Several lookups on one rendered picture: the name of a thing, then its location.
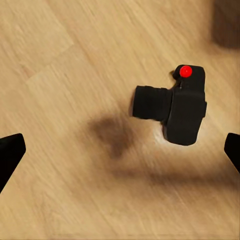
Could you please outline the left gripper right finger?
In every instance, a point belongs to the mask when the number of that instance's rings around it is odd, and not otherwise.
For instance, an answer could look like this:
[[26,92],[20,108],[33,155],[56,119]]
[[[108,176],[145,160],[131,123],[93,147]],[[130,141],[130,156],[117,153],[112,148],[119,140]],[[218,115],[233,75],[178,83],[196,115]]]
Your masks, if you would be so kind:
[[235,133],[228,133],[224,151],[240,173],[240,135]]

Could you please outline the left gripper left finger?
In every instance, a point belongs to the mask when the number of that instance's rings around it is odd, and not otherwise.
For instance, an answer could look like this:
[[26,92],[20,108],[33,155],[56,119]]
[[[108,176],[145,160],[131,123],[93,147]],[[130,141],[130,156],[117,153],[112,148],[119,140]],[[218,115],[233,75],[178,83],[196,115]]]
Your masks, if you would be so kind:
[[26,152],[21,133],[0,138],[0,193]]

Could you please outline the digital camera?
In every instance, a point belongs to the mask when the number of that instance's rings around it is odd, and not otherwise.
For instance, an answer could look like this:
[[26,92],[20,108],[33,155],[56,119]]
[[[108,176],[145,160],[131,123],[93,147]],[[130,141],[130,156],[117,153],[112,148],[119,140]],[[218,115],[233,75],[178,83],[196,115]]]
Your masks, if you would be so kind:
[[153,86],[136,87],[133,117],[163,121],[164,137],[173,144],[196,143],[206,116],[205,77],[203,67],[179,65],[173,73],[177,86],[172,90]]

